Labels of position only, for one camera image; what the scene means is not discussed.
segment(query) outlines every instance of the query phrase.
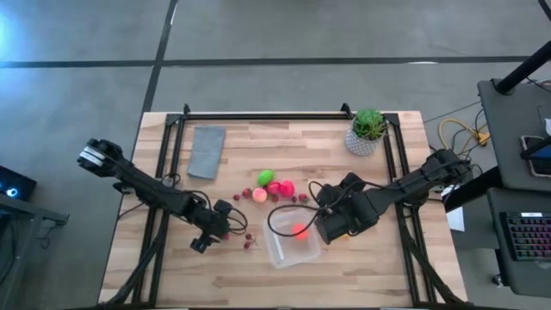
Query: gray floor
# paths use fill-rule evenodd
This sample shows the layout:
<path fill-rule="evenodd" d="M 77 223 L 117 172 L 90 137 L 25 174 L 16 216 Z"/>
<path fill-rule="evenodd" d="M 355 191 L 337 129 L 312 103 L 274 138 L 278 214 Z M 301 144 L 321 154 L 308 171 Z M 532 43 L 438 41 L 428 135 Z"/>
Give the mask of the gray floor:
<path fill-rule="evenodd" d="M 154 59 L 169 0 L 4 0 L 0 61 Z M 535 0 L 180 0 L 166 59 L 290 57 L 522 56 L 548 40 L 551 25 Z M 309 65 L 164 68 L 153 111 L 421 110 L 426 120 L 477 102 L 476 83 L 515 63 Z M 551 77 L 546 66 L 533 78 Z M 36 249 L 22 309 L 96 302 L 120 196 L 79 169 L 90 137 L 130 154 L 151 68 L 1 69 L 0 164 L 38 181 L 34 200 L 71 214 Z M 474 105 L 450 117 L 471 124 Z M 441 147 L 437 126 L 429 142 Z M 450 140 L 455 125 L 444 128 Z M 459 149 L 467 136 L 456 143 Z M 473 151 L 483 169 L 492 146 Z M 469 300 L 477 305 L 545 308 L 548 300 L 497 289 L 490 251 L 458 246 Z"/>

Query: gray cloth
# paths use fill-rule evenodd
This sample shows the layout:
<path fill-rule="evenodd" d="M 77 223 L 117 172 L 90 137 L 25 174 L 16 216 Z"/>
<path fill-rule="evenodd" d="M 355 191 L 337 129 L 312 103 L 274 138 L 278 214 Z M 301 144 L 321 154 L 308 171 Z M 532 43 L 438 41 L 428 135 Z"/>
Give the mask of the gray cloth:
<path fill-rule="evenodd" d="M 196 126 L 188 174 L 214 180 L 220 165 L 226 129 L 222 126 Z"/>

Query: pink ball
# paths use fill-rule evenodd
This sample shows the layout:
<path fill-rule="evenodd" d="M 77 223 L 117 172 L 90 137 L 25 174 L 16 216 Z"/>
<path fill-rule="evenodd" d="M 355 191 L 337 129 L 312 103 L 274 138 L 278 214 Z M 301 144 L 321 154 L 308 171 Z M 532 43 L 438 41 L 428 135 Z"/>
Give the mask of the pink ball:
<path fill-rule="evenodd" d="M 279 187 L 280 187 L 279 182 L 272 181 L 268 183 L 267 190 L 270 194 L 276 195 L 277 193 L 279 193 Z"/>
<path fill-rule="evenodd" d="M 268 193 L 264 189 L 257 188 L 252 191 L 252 200 L 255 202 L 265 202 L 268 198 Z"/>
<path fill-rule="evenodd" d="M 283 197 L 290 197 L 294 194 L 294 184 L 289 180 L 285 180 L 279 187 L 279 192 Z"/>

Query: wooden table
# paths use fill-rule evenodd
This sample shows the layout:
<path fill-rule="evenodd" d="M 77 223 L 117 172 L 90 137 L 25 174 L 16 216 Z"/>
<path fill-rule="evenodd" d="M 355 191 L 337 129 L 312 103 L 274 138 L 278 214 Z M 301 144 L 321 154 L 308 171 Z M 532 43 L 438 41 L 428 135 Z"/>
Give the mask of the wooden table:
<path fill-rule="evenodd" d="M 430 154 L 423 121 L 417 111 L 398 113 L 413 171 Z M 152 176 L 165 115 L 144 115 L 133 155 L 136 166 Z M 214 181 L 194 179 L 186 174 L 194 127 L 198 124 L 226 127 L 226 142 Z M 381 216 L 376 226 L 359 236 L 339 239 L 331 245 L 321 242 L 319 258 L 279 270 L 269 260 L 262 230 L 267 213 L 277 204 L 232 200 L 233 195 L 244 188 L 253 187 L 257 173 L 263 169 L 275 170 L 277 179 L 293 180 L 300 193 L 307 193 L 309 181 L 339 183 L 349 171 L 371 182 L 388 183 L 383 145 L 369 157 L 351 154 L 344 146 L 344 133 L 349 125 L 349 121 L 187 121 L 180 151 L 178 171 L 182 182 L 179 187 L 203 190 L 213 202 L 224 199 L 233 203 L 247 215 L 248 231 L 257 236 L 257 245 L 246 251 L 245 238 L 231 236 L 228 241 L 199 254 L 189 248 L 199 230 L 171 217 L 158 307 L 410 306 L 393 207 Z M 395 139 L 392 132 L 390 135 L 399 167 Z M 170 160 L 172 146 L 173 141 L 167 160 Z M 121 212 L 137 203 L 135 197 L 126 197 Z M 113 296 L 138 262 L 146 214 L 147 208 L 139 208 L 118 222 L 100 301 Z M 443 205 L 426 203 L 420 217 L 431 263 L 454 293 L 466 300 Z M 426 300 L 418 265 L 416 273 L 422 300 Z M 145 277 L 147 291 L 150 278 Z"/>

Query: wheel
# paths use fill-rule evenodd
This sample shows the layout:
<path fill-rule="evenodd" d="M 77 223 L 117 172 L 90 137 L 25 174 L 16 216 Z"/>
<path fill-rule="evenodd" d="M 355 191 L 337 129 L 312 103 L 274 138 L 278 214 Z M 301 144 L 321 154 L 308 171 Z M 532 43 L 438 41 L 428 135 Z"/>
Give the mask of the wheel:
<path fill-rule="evenodd" d="M 495 275 L 492 277 L 492 283 L 495 284 L 498 288 L 503 287 L 503 281 L 501 280 L 501 275 Z"/>

